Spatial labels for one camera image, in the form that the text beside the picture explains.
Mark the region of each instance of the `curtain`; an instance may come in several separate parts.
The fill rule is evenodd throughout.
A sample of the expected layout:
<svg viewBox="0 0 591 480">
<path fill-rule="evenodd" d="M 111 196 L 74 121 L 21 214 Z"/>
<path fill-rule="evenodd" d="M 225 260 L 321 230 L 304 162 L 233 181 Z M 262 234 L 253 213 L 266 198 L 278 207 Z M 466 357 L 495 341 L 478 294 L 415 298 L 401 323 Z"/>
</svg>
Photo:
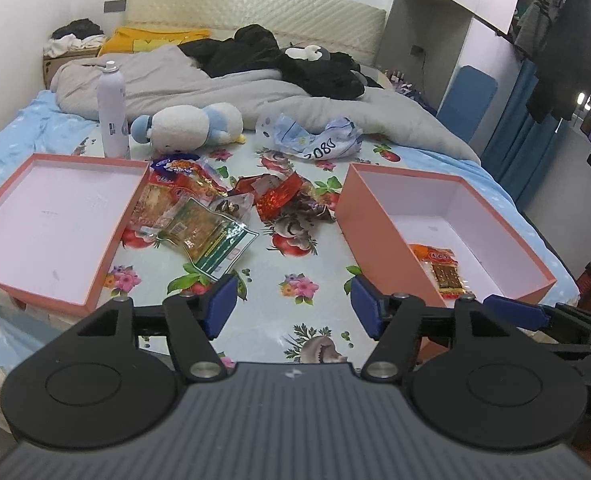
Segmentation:
<svg viewBox="0 0 591 480">
<path fill-rule="evenodd" d="M 507 107 L 486 149 L 482 168 L 511 195 L 519 210 L 533 198 L 549 168 L 567 127 L 551 115 L 542 124 L 536 123 L 527 110 L 527 101 L 538 79 L 535 65 L 525 60 L 515 81 Z"/>
</svg>

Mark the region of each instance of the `headboard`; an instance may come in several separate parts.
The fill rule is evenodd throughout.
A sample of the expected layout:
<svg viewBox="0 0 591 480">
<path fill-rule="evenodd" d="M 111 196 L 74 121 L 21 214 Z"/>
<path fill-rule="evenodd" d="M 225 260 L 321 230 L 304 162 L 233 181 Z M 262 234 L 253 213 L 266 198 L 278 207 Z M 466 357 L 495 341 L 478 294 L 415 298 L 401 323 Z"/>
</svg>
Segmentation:
<svg viewBox="0 0 591 480">
<path fill-rule="evenodd" d="M 351 0 L 127 0 L 126 24 L 147 28 L 210 28 L 224 40 L 259 23 L 280 46 L 319 44 L 371 64 L 386 11 Z"/>
</svg>

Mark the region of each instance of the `barcode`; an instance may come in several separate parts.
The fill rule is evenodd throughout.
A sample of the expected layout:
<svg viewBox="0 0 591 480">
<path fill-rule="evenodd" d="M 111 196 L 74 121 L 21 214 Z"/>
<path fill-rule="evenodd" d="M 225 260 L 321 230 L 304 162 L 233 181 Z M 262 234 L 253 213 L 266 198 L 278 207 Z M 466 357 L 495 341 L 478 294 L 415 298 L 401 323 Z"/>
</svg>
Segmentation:
<svg viewBox="0 0 591 480">
<path fill-rule="evenodd" d="M 173 229 L 171 229 L 168 233 L 171 235 L 174 235 L 174 236 L 179 236 L 184 231 L 186 231 L 186 225 L 182 224 L 182 222 L 178 222 L 177 224 L 175 224 L 173 226 Z"/>
</svg>

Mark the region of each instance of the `screw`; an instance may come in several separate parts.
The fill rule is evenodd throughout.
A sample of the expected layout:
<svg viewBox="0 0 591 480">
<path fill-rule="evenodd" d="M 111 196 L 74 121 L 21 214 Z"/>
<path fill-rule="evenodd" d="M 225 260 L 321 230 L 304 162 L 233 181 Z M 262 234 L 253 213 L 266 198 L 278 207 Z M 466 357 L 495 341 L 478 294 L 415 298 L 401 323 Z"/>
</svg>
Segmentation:
<svg viewBox="0 0 591 480">
<path fill-rule="evenodd" d="M 376 361 L 367 367 L 367 373 L 376 379 L 390 379 L 398 373 L 398 367 L 388 361 Z"/>
<path fill-rule="evenodd" d="M 201 379 L 213 379 L 220 374 L 221 367 L 217 363 L 210 361 L 198 361 L 189 370 L 191 375 Z"/>
</svg>

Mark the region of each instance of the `pink box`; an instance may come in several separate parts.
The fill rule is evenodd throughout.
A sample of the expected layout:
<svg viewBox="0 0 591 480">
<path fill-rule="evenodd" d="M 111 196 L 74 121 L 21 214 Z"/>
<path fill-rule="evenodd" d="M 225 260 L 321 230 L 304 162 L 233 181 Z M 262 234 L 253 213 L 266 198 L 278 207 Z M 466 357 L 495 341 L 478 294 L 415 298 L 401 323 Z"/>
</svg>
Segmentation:
<svg viewBox="0 0 591 480">
<path fill-rule="evenodd" d="M 453 250 L 460 276 L 491 294 L 538 303 L 556 279 L 532 248 L 459 176 L 352 164 L 336 218 L 365 276 L 384 294 L 443 300 L 409 244 Z"/>
<path fill-rule="evenodd" d="M 34 154 L 0 187 L 0 288 L 86 316 L 149 173 L 147 162 Z"/>
</svg>

